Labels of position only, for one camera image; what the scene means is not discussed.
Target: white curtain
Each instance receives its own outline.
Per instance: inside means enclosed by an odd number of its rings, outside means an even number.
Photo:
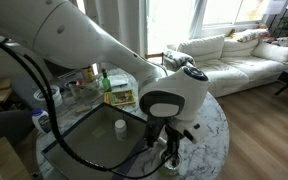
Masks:
[[[148,0],[148,52],[191,39],[202,27],[206,0]]]
[[[144,54],[145,0],[85,0],[86,15],[132,51]]]
[[[188,31],[188,39],[195,39],[201,32],[203,18],[206,9],[207,0],[196,0],[194,4],[193,17]]]

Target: round table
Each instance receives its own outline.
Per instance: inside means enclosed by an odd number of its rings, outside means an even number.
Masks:
[[[125,73],[129,79],[127,85],[123,87],[113,88],[113,90],[133,89],[135,97],[138,97],[138,84],[130,74],[121,69],[111,70],[111,73]],[[59,129],[61,133],[65,132],[69,127],[81,119],[86,113],[78,116],[74,113],[77,105],[67,106],[57,116]],[[120,106],[122,110],[134,114],[142,119],[147,119],[138,106],[138,102],[134,105]],[[182,157],[182,165],[179,173],[172,179],[215,179],[224,165],[228,148],[229,148],[229,129],[226,117],[214,97],[207,93],[203,105],[199,109],[198,118],[209,128],[208,135],[197,144],[192,144],[187,138],[180,141],[179,153]],[[59,171],[57,171],[41,154],[55,140],[52,133],[46,135],[39,133],[36,142],[36,155],[38,165],[44,179],[66,179]],[[158,164],[158,154],[161,146],[155,146],[152,150],[140,155],[132,165],[130,176],[141,176],[149,173]],[[154,173],[146,179],[168,179],[163,177],[159,172]]]

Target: white container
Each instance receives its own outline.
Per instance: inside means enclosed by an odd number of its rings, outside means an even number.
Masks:
[[[60,88],[58,86],[51,85],[51,91],[52,91],[52,96],[54,100],[54,105],[55,107],[59,107],[63,103],[62,95],[60,93]],[[34,93],[34,98],[40,101],[41,103],[45,104],[45,98],[40,89]]]
[[[116,138],[119,141],[124,141],[127,138],[126,122],[123,119],[119,119],[115,122]]]
[[[48,113],[41,108],[34,109],[32,111],[32,121],[40,132],[46,134],[51,131],[51,123],[48,117]]]

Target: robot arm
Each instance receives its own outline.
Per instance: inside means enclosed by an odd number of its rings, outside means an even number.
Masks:
[[[207,77],[195,68],[171,76],[143,60],[92,22],[67,0],[0,0],[0,35],[67,68],[109,62],[139,84],[141,109],[153,117],[175,117],[173,128],[196,142],[197,110],[207,92]]]

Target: window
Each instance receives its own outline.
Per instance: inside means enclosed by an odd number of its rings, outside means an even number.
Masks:
[[[85,14],[85,3],[84,3],[84,0],[76,0],[76,3],[77,3],[78,9]]]
[[[147,5],[148,53],[160,53],[166,45],[188,37],[195,0],[150,0]]]
[[[203,25],[260,21],[268,0],[208,0]]]

